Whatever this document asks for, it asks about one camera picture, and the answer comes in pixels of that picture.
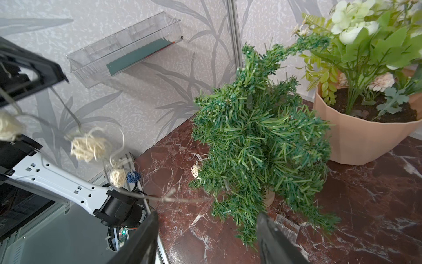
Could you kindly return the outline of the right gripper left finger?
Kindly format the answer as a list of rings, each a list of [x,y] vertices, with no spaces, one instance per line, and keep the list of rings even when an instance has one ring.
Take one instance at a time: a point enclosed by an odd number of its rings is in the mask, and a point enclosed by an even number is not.
[[[158,247],[158,214],[152,211],[107,264],[154,264]]]

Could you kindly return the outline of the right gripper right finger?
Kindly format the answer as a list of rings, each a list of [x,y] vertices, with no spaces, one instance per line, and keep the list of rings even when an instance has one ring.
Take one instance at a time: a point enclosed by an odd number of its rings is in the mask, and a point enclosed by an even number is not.
[[[264,212],[257,217],[257,239],[262,264],[309,263]]]

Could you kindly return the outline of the small green christmas tree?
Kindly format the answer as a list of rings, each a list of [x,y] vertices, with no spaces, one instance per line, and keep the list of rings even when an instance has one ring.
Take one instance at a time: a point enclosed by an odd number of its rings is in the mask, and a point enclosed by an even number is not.
[[[267,192],[281,196],[292,211],[326,233],[340,221],[315,202],[328,173],[329,124],[303,104],[295,77],[270,79],[288,57],[328,44],[327,37],[312,34],[264,53],[244,45],[244,66],[236,80],[195,100],[199,110],[192,137],[209,152],[190,185],[213,195],[212,215],[231,218],[245,246],[257,239],[257,217],[266,210]]]

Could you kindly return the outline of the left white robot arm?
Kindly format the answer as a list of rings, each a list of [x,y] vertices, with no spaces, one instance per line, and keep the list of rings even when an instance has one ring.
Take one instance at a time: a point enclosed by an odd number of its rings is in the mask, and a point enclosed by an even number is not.
[[[22,135],[1,142],[1,180],[14,180],[74,202],[111,227],[137,228],[146,217],[140,200],[87,182],[55,166],[39,151],[42,145]]]

